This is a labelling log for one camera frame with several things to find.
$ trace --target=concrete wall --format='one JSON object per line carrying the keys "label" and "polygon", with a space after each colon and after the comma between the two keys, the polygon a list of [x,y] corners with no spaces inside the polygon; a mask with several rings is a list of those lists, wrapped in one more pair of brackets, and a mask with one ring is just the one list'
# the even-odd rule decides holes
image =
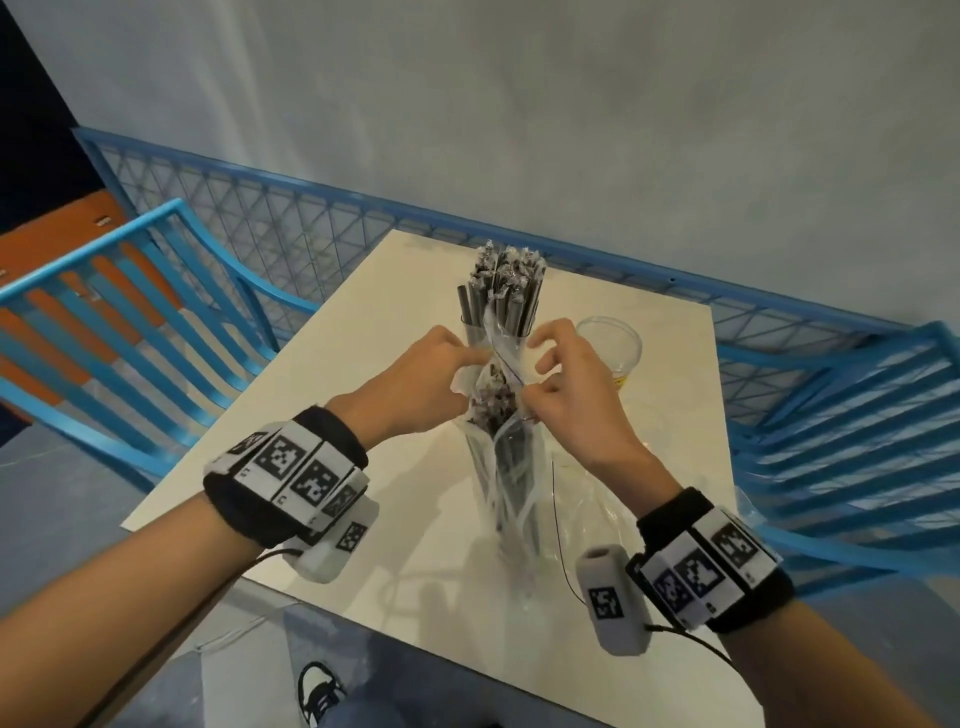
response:
{"label": "concrete wall", "polygon": [[954,0],[6,0],[80,123],[960,328]]}

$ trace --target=tabletop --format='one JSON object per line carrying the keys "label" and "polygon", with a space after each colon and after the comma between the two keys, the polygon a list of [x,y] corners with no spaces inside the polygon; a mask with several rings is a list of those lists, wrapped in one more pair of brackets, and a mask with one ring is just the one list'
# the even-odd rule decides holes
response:
{"label": "tabletop", "polygon": [[[387,235],[123,525],[140,528],[194,495],[207,461],[264,423],[357,388],[431,326],[462,333],[456,286],[474,259],[467,248]],[[591,315],[619,318],[643,340],[640,363],[621,390],[640,439],[683,485],[735,509],[709,308],[549,269],[538,322]],[[556,457],[565,473],[557,491],[564,532],[576,521],[588,540],[608,543],[612,533],[628,551],[639,549],[634,530],[619,527],[630,519],[610,519],[618,503],[611,506],[612,497],[564,453]],[[333,583],[305,581],[281,559],[248,577],[612,726],[763,724],[737,673],[692,641],[658,634],[639,657],[604,652],[558,561],[544,561],[532,585],[518,587],[478,507],[455,424],[383,443],[370,453],[367,473],[380,516]],[[597,499],[603,507],[595,507]],[[591,515],[601,512],[607,522]],[[563,554],[571,574],[579,555]],[[705,629],[697,634],[719,644]]]}

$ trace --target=wrist strap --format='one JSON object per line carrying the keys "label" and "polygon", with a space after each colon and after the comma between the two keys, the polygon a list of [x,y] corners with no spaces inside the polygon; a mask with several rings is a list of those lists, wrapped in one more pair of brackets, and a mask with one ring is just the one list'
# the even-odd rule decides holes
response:
{"label": "wrist strap", "polygon": [[204,490],[235,531],[264,548],[320,531],[367,489],[363,446],[332,412],[312,406],[272,423],[204,469]]}
{"label": "wrist strap", "polygon": [[737,516],[683,490],[637,522],[647,545],[627,573],[675,626],[725,634],[794,597],[780,557]]}

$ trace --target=sneaker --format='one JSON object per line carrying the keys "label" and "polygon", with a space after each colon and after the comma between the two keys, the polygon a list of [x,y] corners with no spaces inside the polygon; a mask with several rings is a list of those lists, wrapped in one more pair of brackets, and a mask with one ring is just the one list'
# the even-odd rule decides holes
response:
{"label": "sneaker", "polygon": [[310,728],[317,728],[324,713],[345,697],[347,691],[344,690],[343,683],[323,663],[308,663],[300,672],[297,698],[303,720]]}

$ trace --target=orange cabinet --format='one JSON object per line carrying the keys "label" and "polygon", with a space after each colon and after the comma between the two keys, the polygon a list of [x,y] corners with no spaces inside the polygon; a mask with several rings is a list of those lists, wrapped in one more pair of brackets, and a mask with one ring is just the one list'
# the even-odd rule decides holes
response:
{"label": "orange cabinet", "polygon": [[[100,190],[70,205],[43,215],[26,225],[21,225],[5,235],[0,235],[0,285],[8,285],[22,278],[46,263],[80,248],[100,235],[119,228],[125,222],[127,220],[124,213],[113,197],[106,190]],[[146,257],[132,246],[128,245],[124,248],[137,266],[151,278],[164,295],[177,307],[180,307],[169,284]],[[162,316],[116,266],[104,257],[95,257],[92,263],[100,273],[123,291],[124,295],[152,324],[158,326],[163,323]],[[86,297],[90,305],[116,326],[128,341],[131,343],[139,341],[139,335],[126,323],[120,313],[107,302],[92,296],[91,291],[83,285],[76,274],[66,274],[63,280],[78,294]],[[113,362],[117,358],[117,354],[113,350],[68,313],[55,299],[38,291],[30,294],[29,298],[34,305],[55,319],[100,359]],[[90,375],[85,370],[47,343],[42,336],[33,332],[25,321],[6,307],[0,307],[0,327],[42,356],[49,364],[57,367],[71,381],[84,384],[90,379]],[[0,356],[0,376],[4,376],[27,392],[50,404],[60,402],[61,397],[55,392],[52,392],[30,376],[29,373],[2,356]]]}

